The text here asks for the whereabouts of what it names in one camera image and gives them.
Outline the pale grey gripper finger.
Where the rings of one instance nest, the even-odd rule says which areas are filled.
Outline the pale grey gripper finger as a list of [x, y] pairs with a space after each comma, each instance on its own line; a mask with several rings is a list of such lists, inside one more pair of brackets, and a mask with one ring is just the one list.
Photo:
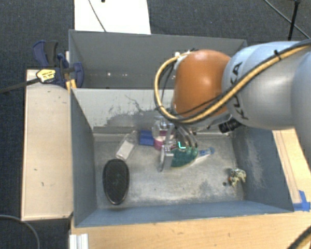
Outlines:
[[162, 172], [164, 170], [164, 166], [165, 166], [165, 149], [161, 149], [158, 172]]
[[164, 169], [170, 169], [173, 161], [174, 153], [170, 147], [164, 148]]

